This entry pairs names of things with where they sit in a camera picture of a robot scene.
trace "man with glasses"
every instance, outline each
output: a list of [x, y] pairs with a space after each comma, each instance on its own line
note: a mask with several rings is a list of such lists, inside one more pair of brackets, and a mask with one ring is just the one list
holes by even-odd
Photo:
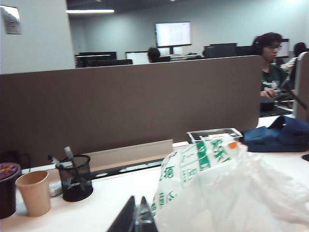
[[275, 90], [279, 88], [286, 78], [286, 73], [283, 69], [271, 64], [281, 49], [281, 40], [281, 35], [269, 32], [257, 36], [252, 43], [253, 53], [260, 55], [264, 60], [260, 95], [267, 98], [277, 95]]

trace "pen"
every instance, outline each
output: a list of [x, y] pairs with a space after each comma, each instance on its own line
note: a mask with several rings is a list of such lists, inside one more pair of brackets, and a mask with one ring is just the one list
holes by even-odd
[[77, 177], [77, 179], [78, 179], [78, 181], [80, 183], [80, 187], [81, 187], [82, 191], [84, 191], [86, 183], [85, 183], [84, 179], [81, 178], [80, 174], [78, 173], [78, 170], [76, 169], [76, 164], [75, 164], [75, 161], [74, 161], [74, 156], [73, 156], [73, 153], [71, 151], [70, 146], [66, 146], [64, 148], [64, 152], [67, 154], [68, 159], [71, 160], [72, 165], [73, 165], [74, 170], [75, 170], [75, 173], [76, 173], [76, 177]]
[[48, 155], [48, 160], [51, 161], [56, 167], [61, 167], [62, 164], [60, 163], [59, 160], [57, 160], [55, 157], [52, 157], [51, 155]]

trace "paper cup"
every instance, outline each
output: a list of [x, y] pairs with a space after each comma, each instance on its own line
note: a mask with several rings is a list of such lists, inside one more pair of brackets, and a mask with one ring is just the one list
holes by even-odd
[[35, 171], [15, 181], [30, 217], [44, 215], [51, 208], [47, 177], [48, 172]]

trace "glasses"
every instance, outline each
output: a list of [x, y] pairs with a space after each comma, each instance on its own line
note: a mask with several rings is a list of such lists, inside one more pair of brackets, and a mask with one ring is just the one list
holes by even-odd
[[281, 50], [282, 46], [279, 45], [279, 46], [275, 46], [275, 45], [272, 45], [272, 46], [267, 46], [270, 50], [275, 50], [275, 49], [278, 49], [278, 51]]

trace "ceiling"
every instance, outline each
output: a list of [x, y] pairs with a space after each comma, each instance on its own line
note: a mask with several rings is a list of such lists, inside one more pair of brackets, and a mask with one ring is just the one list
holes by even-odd
[[[168, 4], [177, 4], [188, 0], [67, 0], [68, 10], [113, 9], [115, 14], [140, 10]], [[85, 15], [70, 15], [70, 17], [85, 17]]]

